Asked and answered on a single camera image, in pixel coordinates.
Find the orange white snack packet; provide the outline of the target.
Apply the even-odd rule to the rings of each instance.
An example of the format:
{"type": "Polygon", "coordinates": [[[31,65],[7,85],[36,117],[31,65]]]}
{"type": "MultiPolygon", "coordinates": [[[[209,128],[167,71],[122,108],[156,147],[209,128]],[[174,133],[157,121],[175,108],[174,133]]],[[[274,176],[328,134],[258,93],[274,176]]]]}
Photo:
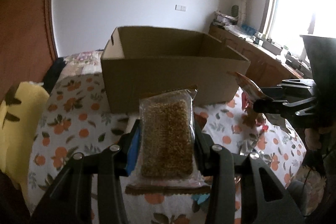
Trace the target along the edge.
{"type": "Polygon", "coordinates": [[[236,83],[243,91],[243,93],[241,94],[241,107],[244,111],[244,114],[242,116],[243,124],[250,128],[265,125],[265,115],[263,113],[257,113],[253,109],[253,104],[257,100],[268,100],[269,97],[266,96],[251,79],[244,76],[243,74],[238,72],[227,73],[235,78],[236,83]]]}

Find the clutter pile on cabinet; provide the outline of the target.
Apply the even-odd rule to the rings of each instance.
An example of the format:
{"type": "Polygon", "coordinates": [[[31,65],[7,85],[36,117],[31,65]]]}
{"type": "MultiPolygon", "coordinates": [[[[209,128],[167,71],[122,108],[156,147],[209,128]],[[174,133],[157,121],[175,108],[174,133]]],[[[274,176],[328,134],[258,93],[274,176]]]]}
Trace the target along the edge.
{"type": "Polygon", "coordinates": [[[262,33],[258,32],[254,28],[244,24],[242,26],[238,25],[238,17],[235,18],[230,15],[223,14],[217,10],[215,11],[215,18],[212,22],[212,25],[217,26],[217,28],[220,28],[221,30],[228,31],[239,39],[243,39],[254,45],[259,45],[275,56],[283,55],[284,57],[277,57],[277,59],[282,61],[284,58],[286,58],[286,62],[292,68],[303,66],[306,69],[311,70],[310,64],[306,59],[301,60],[292,55],[288,50],[285,49],[284,46],[280,47],[277,44],[269,42],[267,39],[263,39],[262,33]]]}

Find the teal foil candy wrapper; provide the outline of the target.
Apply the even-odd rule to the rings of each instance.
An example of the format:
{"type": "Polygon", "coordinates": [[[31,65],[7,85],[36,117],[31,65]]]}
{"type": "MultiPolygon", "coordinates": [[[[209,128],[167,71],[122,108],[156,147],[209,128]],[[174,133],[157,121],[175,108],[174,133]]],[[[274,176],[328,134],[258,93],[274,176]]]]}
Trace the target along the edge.
{"type": "Polygon", "coordinates": [[[209,194],[195,194],[192,195],[193,201],[195,201],[198,205],[205,203],[209,199],[209,194]]]}

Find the yellow banana plush toy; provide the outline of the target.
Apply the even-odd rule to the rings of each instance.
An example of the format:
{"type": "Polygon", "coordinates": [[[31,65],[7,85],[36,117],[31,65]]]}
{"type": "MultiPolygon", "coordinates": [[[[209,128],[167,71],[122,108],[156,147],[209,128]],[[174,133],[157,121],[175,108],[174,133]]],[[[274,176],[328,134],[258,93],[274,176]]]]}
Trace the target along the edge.
{"type": "Polygon", "coordinates": [[[31,150],[48,98],[42,86],[21,82],[9,88],[1,101],[1,171],[22,191],[25,202],[29,201],[31,150]]]}

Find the silver snack packet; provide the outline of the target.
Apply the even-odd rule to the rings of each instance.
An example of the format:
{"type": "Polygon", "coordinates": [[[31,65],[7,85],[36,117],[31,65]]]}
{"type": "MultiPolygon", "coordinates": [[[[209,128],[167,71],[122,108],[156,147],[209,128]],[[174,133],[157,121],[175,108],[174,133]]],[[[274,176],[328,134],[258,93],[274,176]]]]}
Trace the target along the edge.
{"type": "Polygon", "coordinates": [[[237,143],[238,154],[247,156],[251,153],[256,153],[260,157],[263,157],[265,153],[257,147],[257,143],[258,143],[257,140],[252,140],[252,139],[245,139],[245,140],[239,141],[237,143]]]}

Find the clear grain bar packet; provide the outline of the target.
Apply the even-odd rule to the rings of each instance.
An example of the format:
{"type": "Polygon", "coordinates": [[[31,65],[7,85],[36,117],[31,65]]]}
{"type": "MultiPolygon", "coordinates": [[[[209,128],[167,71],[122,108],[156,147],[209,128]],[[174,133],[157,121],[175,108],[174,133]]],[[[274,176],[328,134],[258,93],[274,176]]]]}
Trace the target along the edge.
{"type": "Polygon", "coordinates": [[[208,194],[195,158],[197,86],[146,94],[139,101],[140,148],[125,193],[208,194]]]}

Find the floral pink quilt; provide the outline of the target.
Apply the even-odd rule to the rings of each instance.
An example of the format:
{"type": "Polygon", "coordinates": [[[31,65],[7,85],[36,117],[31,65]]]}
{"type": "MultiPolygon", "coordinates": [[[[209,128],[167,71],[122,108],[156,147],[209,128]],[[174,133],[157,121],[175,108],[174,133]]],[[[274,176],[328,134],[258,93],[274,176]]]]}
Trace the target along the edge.
{"type": "Polygon", "coordinates": [[[60,73],[58,81],[71,76],[102,72],[101,56],[102,50],[76,53],[64,57],[66,65],[60,73]]]}

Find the brown wooden wardrobe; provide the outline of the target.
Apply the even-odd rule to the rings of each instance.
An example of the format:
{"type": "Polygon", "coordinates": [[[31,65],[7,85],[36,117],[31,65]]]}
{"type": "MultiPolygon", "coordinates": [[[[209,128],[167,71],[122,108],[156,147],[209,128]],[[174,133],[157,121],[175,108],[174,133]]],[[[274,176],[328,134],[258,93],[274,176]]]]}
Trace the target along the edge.
{"type": "Polygon", "coordinates": [[[51,0],[1,0],[1,95],[40,82],[57,57],[51,0]]]}

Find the brown cardboard box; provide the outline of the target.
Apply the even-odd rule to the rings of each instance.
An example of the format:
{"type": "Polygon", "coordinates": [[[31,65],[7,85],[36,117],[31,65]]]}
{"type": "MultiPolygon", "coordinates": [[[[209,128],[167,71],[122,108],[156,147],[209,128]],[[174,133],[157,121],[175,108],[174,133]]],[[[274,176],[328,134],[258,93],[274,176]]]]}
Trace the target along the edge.
{"type": "Polygon", "coordinates": [[[197,87],[197,106],[232,100],[234,72],[250,61],[220,40],[197,31],[152,26],[115,28],[101,56],[110,111],[132,113],[139,99],[197,87]]]}

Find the orange print bed sheet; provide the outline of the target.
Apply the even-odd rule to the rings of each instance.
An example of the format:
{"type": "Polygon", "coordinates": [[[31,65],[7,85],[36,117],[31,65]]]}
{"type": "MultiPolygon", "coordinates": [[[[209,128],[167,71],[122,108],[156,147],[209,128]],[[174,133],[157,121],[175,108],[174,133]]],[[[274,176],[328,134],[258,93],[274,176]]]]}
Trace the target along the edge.
{"type": "MultiPolygon", "coordinates": [[[[203,131],[233,153],[238,153],[239,141],[257,140],[257,147],[265,153],[261,158],[284,186],[289,185],[306,154],[303,141],[293,130],[284,132],[270,122],[254,128],[244,125],[241,95],[238,90],[230,102],[195,107],[194,112],[206,119],[203,131]]],[[[126,114],[110,112],[101,74],[58,81],[35,134],[28,173],[29,211],[35,210],[74,153],[88,156],[101,152],[129,132],[133,122],[126,114]]],[[[205,221],[205,210],[188,195],[124,195],[123,201],[130,223],[205,221]]]]}

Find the white wall switch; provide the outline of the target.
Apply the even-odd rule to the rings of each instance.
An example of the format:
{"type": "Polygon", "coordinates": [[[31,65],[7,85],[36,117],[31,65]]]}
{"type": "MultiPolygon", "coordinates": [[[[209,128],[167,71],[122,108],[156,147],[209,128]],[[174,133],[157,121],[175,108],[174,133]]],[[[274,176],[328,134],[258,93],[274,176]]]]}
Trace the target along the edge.
{"type": "Polygon", "coordinates": [[[176,11],[183,11],[183,12],[185,12],[185,11],[186,11],[186,6],[183,6],[183,5],[175,5],[175,10],[176,10],[176,11]]]}

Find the wooden window-side cabinet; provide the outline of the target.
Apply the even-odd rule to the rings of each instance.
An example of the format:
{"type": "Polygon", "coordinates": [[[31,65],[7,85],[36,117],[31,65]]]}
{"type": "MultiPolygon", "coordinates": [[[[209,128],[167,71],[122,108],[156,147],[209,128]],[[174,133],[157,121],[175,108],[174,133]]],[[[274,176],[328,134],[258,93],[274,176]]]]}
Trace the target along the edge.
{"type": "Polygon", "coordinates": [[[251,62],[245,75],[261,88],[275,86],[282,80],[304,78],[298,71],[276,59],[276,55],[263,47],[249,43],[219,26],[211,24],[209,34],[241,53],[251,62]]]}

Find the window with frame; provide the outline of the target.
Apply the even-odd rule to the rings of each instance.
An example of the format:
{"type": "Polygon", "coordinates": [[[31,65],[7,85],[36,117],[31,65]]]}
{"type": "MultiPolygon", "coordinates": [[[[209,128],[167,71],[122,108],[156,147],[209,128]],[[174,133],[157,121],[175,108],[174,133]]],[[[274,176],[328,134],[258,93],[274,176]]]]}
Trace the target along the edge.
{"type": "Polygon", "coordinates": [[[308,63],[302,36],[335,37],[335,0],[266,0],[262,22],[267,38],[308,63]]]}

